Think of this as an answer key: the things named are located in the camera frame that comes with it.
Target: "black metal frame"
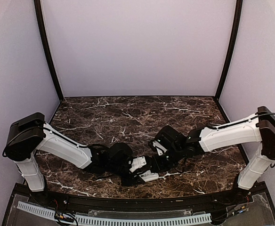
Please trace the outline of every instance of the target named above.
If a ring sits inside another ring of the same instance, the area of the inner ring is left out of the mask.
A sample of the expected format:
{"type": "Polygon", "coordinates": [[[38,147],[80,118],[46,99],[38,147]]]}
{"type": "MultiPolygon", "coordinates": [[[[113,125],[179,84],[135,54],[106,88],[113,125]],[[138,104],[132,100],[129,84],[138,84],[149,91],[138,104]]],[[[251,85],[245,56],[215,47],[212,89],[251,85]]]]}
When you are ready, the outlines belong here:
{"type": "Polygon", "coordinates": [[[47,33],[45,30],[43,16],[42,16],[41,2],[40,2],[40,0],[34,0],[34,4],[35,4],[35,12],[36,12],[36,17],[37,17],[37,23],[38,23],[38,27],[39,27],[40,37],[41,37],[41,41],[42,41],[42,45],[43,45],[44,55],[45,55],[47,63],[48,63],[49,72],[51,74],[56,93],[58,95],[59,100],[62,101],[64,99],[64,97],[63,97],[62,90],[61,90],[61,87],[59,84],[59,80],[58,80],[58,77],[57,77],[57,74],[55,71],[52,55],[51,55],[51,52],[49,49],[49,42],[48,42],[47,33]]]}
{"type": "Polygon", "coordinates": [[[218,88],[217,88],[217,91],[215,94],[215,98],[217,100],[219,100],[219,98],[221,96],[222,89],[226,82],[228,69],[231,64],[231,60],[232,60],[232,56],[233,56],[233,52],[234,52],[234,48],[235,48],[235,43],[236,43],[236,38],[237,38],[237,33],[238,33],[238,28],[239,28],[239,22],[240,22],[241,10],[242,10],[242,2],[243,2],[243,0],[237,0],[237,2],[236,2],[234,22],[233,22],[230,42],[228,44],[228,49],[227,49],[227,53],[226,53],[226,60],[223,65],[220,81],[219,81],[218,88]]]}
{"type": "MultiPolygon", "coordinates": [[[[230,37],[230,41],[229,41],[229,45],[228,45],[228,49],[227,49],[227,53],[226,53],[226,59],[225,59],[225,63],[223,66],[222,73],[221,73],[218,88],[217,88],[217,91],[215,94],[215,98],[218,101],[221,96],[222,89],[224,87],[224,84],[226,81],[226,76],[227,76],[227,73],[228,73],[228,70],[230,67],[230,63],[232,60],[232,56],[233,56],[233,51],[234,51],[238,28],[239,28],[242,3],[243,3],[243,0],[237,0],[237,2],[236,2],[233,27],[232,27],[231,37],[230,37]]],[[[49,49],[49,42],[48,42],[45,25],[44,25],[44,20],[43,20],[43,15],[42,15],[41,2],[40,2],[40,0],[34,0],[34,4],[35,4],[36,17],[37,17],[37,22],[38,22],[38,27],[39,27],[40,37],[41,37],[41,41],[42,41],[42,45],[43,45],[44,54],[45,54],[45,57],[46,57],[46,60],[48,63],[49,71],[50,71],[50,74],[51,74],[51,77],[52,77],[52,80],[53,80],[53,83],[54,83],[54,86],[56,89],[56,93],[58,95],[59,100],[62,101],[64,99],[64,96],[63,96],[63,93],[62,93],[62,90],[61,90],[61,87],[59,84],[59,80],[57,77],[57,73],[55,71],[52,55],[51,55],[51,52],[49,49]]]]}
{"type": "MultiPolygon", "coordinates": [[[[62,194],[58,192],[49,192],[56,199],[62,197],[67,200],[68,204],[63,209],[70,212],[88,213],[90,210],[106,210],[106,211],[121,211],[121,212],[158,212],[170,210],[188,210],[193,209],[193,212],[216,213],[225,211],[226,206],[220,205],[214,200],[227,196],[231,191],[223,191],[212,194],[203,194],[196,196],[186,196],[168,199],[109,199],[109,198],[94,198],[77,196],[70,194],[62,194]]],[[[265,192],[275,219],[275,207],[270,198],[269,191],[265,182],[257,183],[251,190],[252,195],[265,192]]],[[[30,202],[36,203],[30,197],[30,190],[27,186],[16,183],[13,192],[10,196],[8,206],[4,215],[2,226],[6,226],[8,215],[15,194],[29,197],[30,202]]]]}

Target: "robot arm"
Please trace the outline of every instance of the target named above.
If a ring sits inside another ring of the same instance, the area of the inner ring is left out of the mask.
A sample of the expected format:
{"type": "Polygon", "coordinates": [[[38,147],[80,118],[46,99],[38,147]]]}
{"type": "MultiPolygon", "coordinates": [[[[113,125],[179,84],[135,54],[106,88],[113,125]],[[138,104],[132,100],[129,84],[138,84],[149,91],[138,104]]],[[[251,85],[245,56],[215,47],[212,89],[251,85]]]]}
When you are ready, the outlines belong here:
{"type": "Polygon", "coordinates": [[[205,154],[216,148],[246,142],[261,142],[255,156],[240,173],[238,187],[250,189],[255,181],[275,162],[275,117],[260,107],[256,114],[217,127],[194,129],[188,136],[165,126],[149,142],[157,152],[152,157],[132,157],[125,143],[108,148],[103,145],[81,145],[60,134],[35,113],[13,123],[3,155],[18,166],[33,192],[44,190],[45,180],[34,158],[36,150],[54,154],[90,173],[105,171],[121,176],[122,185],[130,186],[152,181],[159,172],[176,167],[187,157],[205,154]]]}
{"type": "Polygon", "coordinates": [[[35,113],[11,125],[3,152],[4,157],[16,163],[32,192],[43,191],[46,183],[34,157],[36,150],[56,155],[90,173],[108,171],[117,174],[124,185],[136,183],[133,179],[147,182],[158,178],[155,173],[143,174],[151,167],[150,157],[133,158],[127,144],[116,143],[110,148],[81,145],[47,124],[43,114],[35,113]]]}
{"type": "Polygon", "coordinates": [[[166,126],[150,141],[157,151],[153,156],[152,170],[167,171],[182,158],[211,152],[214,149],[246,142],[260,142],[258,149],[240,173],[238,188],[249,190],[257,179],[275,162],[275,117],[266,107],[259,107],[256,114],[228,124],[190,131],[185,137],[166,126]]]}

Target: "white cable tray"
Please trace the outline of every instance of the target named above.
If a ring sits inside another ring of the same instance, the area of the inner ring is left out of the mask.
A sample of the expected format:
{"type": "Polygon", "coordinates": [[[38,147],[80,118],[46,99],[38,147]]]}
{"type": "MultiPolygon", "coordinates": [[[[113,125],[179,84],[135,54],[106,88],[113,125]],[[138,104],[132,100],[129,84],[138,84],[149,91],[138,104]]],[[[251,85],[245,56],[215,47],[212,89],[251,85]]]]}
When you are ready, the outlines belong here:
{"type": "MultiPolygon", "coordinates": [[[[54,219],[54,210],[46,209],[40,206],[35,206],[26,202],[18,202],[17,209],[34,214],[36,216],[54,219]]],[[[201,214],[189,217],[166,218],[166,219],[109,219],[109,218],[94,218],[88,216],[75,215],[80,226],[191,226],[211,222],[211,214],[201,214]]]]}

